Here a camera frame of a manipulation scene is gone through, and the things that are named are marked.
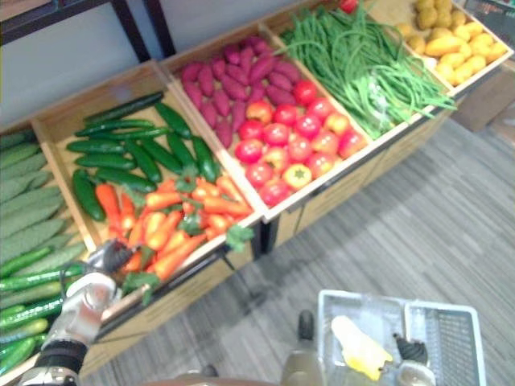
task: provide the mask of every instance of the green cucumber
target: green cucumber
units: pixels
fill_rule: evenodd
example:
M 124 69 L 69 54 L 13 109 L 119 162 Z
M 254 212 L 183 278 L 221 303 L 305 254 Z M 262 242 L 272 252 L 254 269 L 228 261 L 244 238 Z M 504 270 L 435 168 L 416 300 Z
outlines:
M 91 125 L 102 121 L 112 121 L 120 119 L 132 113 L 136 113 L 139 110 L 143 110 L 149 106 L 152 106 L 157 101 L 163 98 L 163 91 L 154 92 L 145 96 L 141 96 L 132 101 L 128 101 L 123 105 L 116 106 L 112 109 L 96 113 L 84 119 L 87 125 Z
M 9 167 L 6 167 L 0 173 L 0 181 L 6 181 L 7 179 L 12 179 L 13 177 L 18 177 L 20 175 L 24 175 L 30 171 L 37 171 L 41 169 L 43 166 L 47 164 L 47 159 L 45 158 L 45 154 L 36 153 L 30 156 L 23 161 L 15 163 Z
M 38 248 L 33 251 L 24 253 L 18 257 L 15 257 L 12 260 L 9 260 L 7 263 L 2 265 L 0 269 L 0 277 L 8 277 L 12 273 L 18 272 L 20 269 L 27 267 L 28 265 L 34 263 L 37 260 L 44 258 L 47 254 L 52 251 L 50 247 Z
M 134 157 L 143 174 L 153 183 L 163 181 L 163 176 L 152 157 L 134 141 L 126 141 L 126 149 Z
M 76 153 L 88 154 L 124 154 L 125 148 L 120 142 L 109 139 L 87 139 L 74 141 L 66 145 L 66 149 Z
M 46 255 L 45 258 L 36 261 L 35 263 L 23 269 L 20 269 L 19 271 L 14 273 L 13 276 L 19 277 L 30 275 L 33 273 L 48 271 L 50 269 L 58 269 L 59 267 L 80 257 L 85 250 L 86 246 L 82 241 L 79 243 L 69 245 L 68 247 L 64 247 L 62 249 L 59 249 L 58 251 L 54 251 L 49 255 Z
M 0 154 L 0 169 L 6 169 L 8 166 L 23 161 L 25 158 L 29 158 L 37 153 L 38 150 L 39 145 L 37 143 L 20 143 L 4 150 Z
M 0 264 L 5 264 L 13 257 L 31 251 L 54 236 L 65 224 L 63 219 L 46 220 L 6 237 L 0 243 Z
M 120 154 L 86 154 L 76 159 L 75 163 L 84 167 L 112 167 L 121 170 L 136 168 L 136 162 Z
M 13 294 L 4 295 L 0 298 L 0 309 L 16 306 L 18 304 L 30 304 L 51 298 L 61 293 L 60 281 L 51 281 L 25 289 L 23 291 L 14 292 Z

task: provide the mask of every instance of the produce display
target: produce display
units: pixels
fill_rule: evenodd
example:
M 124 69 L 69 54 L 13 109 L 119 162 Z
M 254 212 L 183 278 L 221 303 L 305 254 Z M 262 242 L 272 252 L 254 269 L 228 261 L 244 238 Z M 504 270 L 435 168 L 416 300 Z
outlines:
M 0 375 L 37 352 L 62 303 L 64 284 L 82 273 L 82 241 L 69 244 L 69 219 L 32 131 L 0 137 Z

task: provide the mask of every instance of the cucumber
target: cucumber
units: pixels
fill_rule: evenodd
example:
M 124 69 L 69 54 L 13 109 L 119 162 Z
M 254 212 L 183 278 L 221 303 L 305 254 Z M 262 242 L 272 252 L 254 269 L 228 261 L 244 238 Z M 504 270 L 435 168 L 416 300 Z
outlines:
M 62 203 L 54 203 L 52 205 L 37 205 L 26 211 L 11 213 L 9 216 L 2 218 L 2 226 L 0 227 L 0 239 L 21 231 L 31 225 L 52 217 L 60 208 Z
M 6 237 L 0 243 L 0 264 L 5 264 L 13 257 L 29 252 L 47 241 L 60 231 L 65 223 L 63 219 L 46 220 Z
M 0 344 L 11 343 L 15 340 L 20 340 L 33 335 L 41 334 L 47 328 L 47 319 L 39 318 L 31 320 L 27 324 L 23 324 L 22 326 L 14 328 L 13 330 L 2 331 L 2 333 L 0 334 Z
M 46 255 L 45 258 L 40 261 L 36 261 L 34 264 L 31 264 L 26 268 L 20 269 L 13 276 L 30 275 L 32 273 L 48 271 L 49 269 L 58 269 L 68 262 L 80 257 L 85 250 L 86 246 L 82 241 L 80 243 L 69 245 L 68 247 Z
M 0 375 L 5 374 L 11 368 L 18 366 L 25 359 L 31 356 L 35 347 L 35 339 L 27 338 L 16 342 L 13 351 L 0 361 Z
M 52 248 L 50 247 L 37 248 L 33 251 L 15 257 L 12 260 L 9 260 L 7 263 L 2 265 L 2 269 L 0 269 L 0 277 L 8 277 L 12 273 L 17 272 L 20 269 L 34 263 L 35 261 L 44 258 L 51 251 Z
M 60 281 L 51 281 L 23 291 L 2 296 L 0 298 L 0 309 L 16 306 L 18 304 L 30 304 L 37 302 L 38 300 L 54 297 L 60 293 Z
M 18 177 L 30 171 L 37 171 L 46 164 L 47 159 L 45 158 L 45 154 L 36 153 L 30 156 L 29 158 L 24 159 L 23 161 L 18 162 L 15 165 L 6 167 L 4 170 L 2 170 L 2 173 L 0 173 L 0 181 L 12 179 L 13 177 Z
M 35 189 L 33 191 L 23 193 L 16 198 L 2 203 L 2 205 L 0 205 L 0 216 L 7 216 L 13 211 L 24 209 L 33 203 L 41 203 L 41 200 L 47 199 L 48 197 L 60 197 L 62 200 L 62 195 L 58 187 L 42 187 L 40 189 Z

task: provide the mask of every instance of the purple sweet potato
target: purple sweet potato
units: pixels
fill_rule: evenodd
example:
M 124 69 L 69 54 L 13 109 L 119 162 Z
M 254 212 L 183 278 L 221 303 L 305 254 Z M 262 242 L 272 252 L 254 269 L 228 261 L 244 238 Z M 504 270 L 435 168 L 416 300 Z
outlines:
M 292 63 L 285 60 L 279 60 L 274 66 L 274 71 L 286 76 L 292 84 L 296 84 L 300 80 L 299 70 Z
M 201 62 L 191 62 L 183 67 L 183 71 L 180 74 L 180 79 L 184 82 L 195 82 L 199 71 L 203 64 Z
M 208 125 L 214 128 L 216 124 L 216 110 L 212 103 L 204 102 L 200 106 L 200 113 L 202 114 Z
M 226 149 L 228 149 L 233 143 L 233 131 L 231 130 L 231 125 L 225 119 L 216 123 L 215 134 Z
M 231 112 L 232 122 L 231 126 L 233 132 L 237 132 L 240 126 L 245 122 L 245 102 L 234 101 L 233 111 Z
M 268 74 L 268 82 L 288 92 L 293 89 L 293 85 L 291 84 L 290 80 L 280 72 L 272 71 L 270 74 Z
M 229 98 L 235 101 L 247 100 L 247 93 L 245 92 L 245 87 L 242 84 L 236 82 L 228 75 L 223 75 L 220 82 L 222 83 L 222 88 L 227 93 Z
M 225 60 L 224 58 L 217 57 L 211 62 L 212 73 L 218 80 L 222 79 L 225 74 Z
M 295 98 L 290 92 L 272 84 L 266 87 L 266 96 L 273 105 L 296 105 Z
M 200 91 L 200 88 L 198 88 L 198 86 L 193 82 L 183 82 L 183 87 L 195 107 L 200 109 L 200 106 L 202 105 L 202 92 Z
M 227 75 L 229 75 L 235 81 L 243 84 L 244 86 L 249 85 L 249 77 L 243 71 L 242 68 L 235 66 L 234 64 L 228 64 L 226 69 L 227 69 Z
M 222 88 L 215 90 L 215 93 L 212 96 L 212 101 L 216 107 L 216 111 L 218 111 L 220 115 L 224 117 L 229 115 L 229 111 L 231 109 L 229 97 Z
M 224 47 L 224 56 L 231 64 L 240 63 L 240 48 L 237 44 L 228 44 Z

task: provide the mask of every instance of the carrot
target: carrot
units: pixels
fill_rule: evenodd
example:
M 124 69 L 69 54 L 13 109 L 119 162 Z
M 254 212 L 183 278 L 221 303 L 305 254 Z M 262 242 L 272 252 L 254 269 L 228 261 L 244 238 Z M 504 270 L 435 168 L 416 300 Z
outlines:
M 150 267 L 161 280 L 167 280 L 192 254 L 206 240 L 206 235 L 193 236 L 191 239 L 185 241 L 175 251 L 168 253 L 161 257 Z
M 180 198 L 180 194 L 176 191 L 165 191 L 165 192 L 157 192 L 154 191 L 146 195 L 145 198 L 146 206 L 152 210 L 157 211 L 159 209 L 164 209 L 165 207 L 169 207 L 174 203 L 180 203 L 182 199 Z
M 113 185 L 108 183 L 98 184 L 95 187 L 95 195 L 107 215 L 109 225 L 121 229 L 120 207 L 118 206 L 118 196 Z

